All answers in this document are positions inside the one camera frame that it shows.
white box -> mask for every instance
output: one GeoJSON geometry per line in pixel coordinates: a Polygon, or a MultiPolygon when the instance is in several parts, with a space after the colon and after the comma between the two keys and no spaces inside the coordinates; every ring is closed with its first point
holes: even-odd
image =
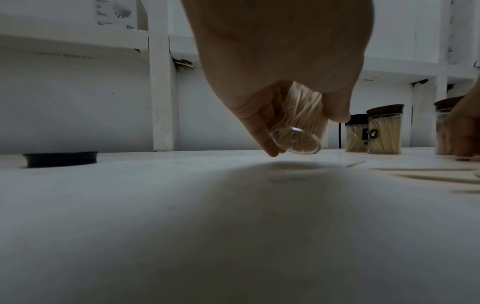
{"type": "Polygon", "coordinates": [[[98,25],[138,29],[137,0],[93,0],[93,5],[98,25]]]}

transparent jar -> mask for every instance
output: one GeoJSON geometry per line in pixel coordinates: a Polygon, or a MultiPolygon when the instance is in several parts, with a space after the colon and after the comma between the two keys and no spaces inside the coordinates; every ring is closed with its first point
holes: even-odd
{"type": "Polygon", "coordinates": [[[318,153],[329,121],[322,109],[321,93],[294,82],[283,102],[282,120],[272,128],[270,137],[286,151],[318,153]]]}
{"type": "Polygon", "coordinates": [[[454,106],[462,100],[464,96],[447,98],[435,102],[435,114],[436,114],[436,143],[435,154],[436,155],[454,155],[455,151],[450,142],[450,132],[445,126],[445,120],[447,115],[452,111],[454,106]]]}
{"type": "Polygon", "coordinates": [[[405,105],[368,110],[368,153],[402,153],[402,118],[405,105]]]}
{"type": "Polygon", "coordinates": [[[369,144],[369,116],[355,114],[345,124],[346,145],[345,152],[366,153],[369,144]]]}

round black label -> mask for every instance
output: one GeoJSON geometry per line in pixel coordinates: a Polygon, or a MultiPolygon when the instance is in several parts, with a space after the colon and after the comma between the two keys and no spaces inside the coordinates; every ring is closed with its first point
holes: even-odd
{"type": "Polygon", "coordinates": [[[377,129],[370,130],[370,139],[375,139],[380,135],[380,132],[377,129]]]}

black cable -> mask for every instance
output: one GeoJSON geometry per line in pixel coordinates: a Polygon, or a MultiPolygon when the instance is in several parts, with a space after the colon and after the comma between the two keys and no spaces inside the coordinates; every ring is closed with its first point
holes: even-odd
{"type": "Polygon", "coordinates": [[[342,148],[342,124],[338,124],[338,148],[342,148]]]}

white table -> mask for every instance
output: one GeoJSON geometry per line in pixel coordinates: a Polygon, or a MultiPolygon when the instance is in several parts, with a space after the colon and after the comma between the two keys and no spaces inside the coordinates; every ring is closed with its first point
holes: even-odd
{"type": "Polygon", "coordinates": [[[25,164],[0,156],[0,303],[480,298],[480,162],[410,148],[25,164]]]}

